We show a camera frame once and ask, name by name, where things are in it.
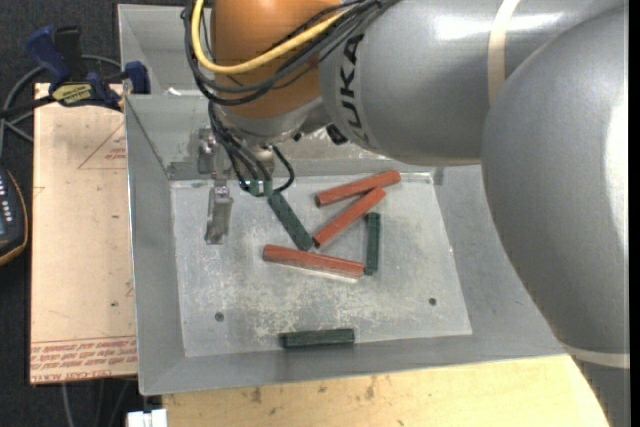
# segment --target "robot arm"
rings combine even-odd
[[[214,0],[211,37],[201,86],[249,146],[331,123],[403,162],[481,163],[558,339],[628,378],[628,0]]]

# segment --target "tape band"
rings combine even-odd
[[[608,352],[594,352],[585,349],[578,349],[570,345],[564,346],[565,350],[580,361],[585,363],[594,363],[603,367],[620,368],[624,370],[631,369],[630,354],[611,354]]]
[[[500,9],[493,20],[493,27],[489,35],[489,49],[487,56],[487,79],[489,86],[489,103],[506,80],[505,44],[507,28],[516,7],[521,0],[503,0]]]

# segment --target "dark green block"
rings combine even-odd
[[[274,192],[267,198],[267,202],[274,211],[284,229],[295,243],[296,247],[301,251],[308,251],[313,247],[313,238],[307,230],[302,226],[300,219],[289,206],[287,200],[279,192]]]
[[[301,349],[325,345],[353,345],[356,334],[353,329],[326,329],[280,333],[278,338],[284,349]]]
[[[367,214],[365,220],[367,221],[367,262],[364,266],[364,273],[371,276],[378,272],[382,221],[381,215],[375,212]]]

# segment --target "blue clamp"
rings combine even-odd
[[[101,80],[96,72],[87,73],[82,80],[67,66],[64,57],[58,51],[51,27],[42,27],[34,32],[27,40],[27,51],[39,66],[51,73],[52,81],[49,94],[58,103],[66,107],[81,105],[96,105],[108,109],[120,110],[122,96],[113,91],[109,84]],[[140,61],[132,61],[125,65],[121,78],[129,78],[133,92],[149,94],[151,87],[145,66]]]

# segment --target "black cable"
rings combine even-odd
[[[62,390],[62,403],[64,404],[64,414],[67,419],[67,425],[68,427],[75,427],[75,423],[73,422],[73,415],[71,414],[71,405],[69,404],[67,383],[62,383],[60,389]]]
[[[280,187],[278,187],[276,189],[277,192],[282,192],[282,191],[288,189],[291,186],[291,184],[293,184],[294,180],[296,179],[296,174],[295,174],[295,172],[293,170],[293,167],[289,163],[289,161],[280,152],[280,149],[275,144],[272,146],[272,148],[273,148],[273,153],[276,154],[276,156],[280,159],[280,162],[282,162],[284,167],[286,167],[287,171],[289,172],[289,179],[285,182],[284,185],[282,185],[282,186],[280,186]]]
[[[192,68],[194,76],[196,77],[196,84],[207,98],[221,105],[240,105],[252,101],[257,97],[266,94],[266,92],[270,88],[272,88],[278,81],[282,80],[285,77],[288,77],[293,70],[296,70],[302,65],[306,64],[311,59],[315,58],[315,56],[322,50],[328,48],[335,41],[341,39],[342,36],[346,32],[351,31],[355,24],[359,23],[365,15],[370,14],[373,9],[379,9],[379,5],[384,1],[385,0],[354,0],[352,2],[349,2],[348,4],[351,4],[353,7],[347,13],[345,13],[342,18],[336,20],[334,24],[328,27],[323,33],[319,34],[313,41],[304,45],[302,49],[296,52],[292,57],[290,57],[274,75],[257,83],[246,84],[238,87],[221,86],[214,80],[211,80],[204,76],[204,74],[199,70],[197,60],[193,56],[191,42],[189,39],[189,19],[191,6],[188,6],[185,9],[185,13],[183,15],[185,22],[185,47],[189,55],[189,65]],[[330,8],[327,8],[327,10],[325,10],[325,13],[329,9],[333,10],[340,7],[341,6],[331,6]],[[244,96],[237,99],[220,98],[214,92],[209,91],[205,87],[205,85],[212,88],[216,92],[229,93],[233,95],[240,94]]]
[[[4,111],[0,112],[0,120],[6,119],[9,116],[20,114],[25,111],[37,109],[38,107],[42,107],[43,105],[47,105],[55,101],[56,100],[53,97],[45,96],[44,98],[38,98],[37,100],[32,100],[29,103],[23,103],[22,105],[17,105],[15,107],[11,107],[10,109],[5,109]]]
[[[127,392],[127,388],[129,388],[130,384],[131,384],[131,381],[126,381],[122,385],[122,390],[120,391],[120,395],[118,395],[118,399],[116,400],[116,405],[113,408],[113,413],[111,414],[111,418],[109,419],[109,423],[107,424],[108,427],[113,427],[113,422],[116,421],[116,418],[118,417],[118,413],[120,413],[120,406],[122,405],[122,401],[124,400],[125,393]]]

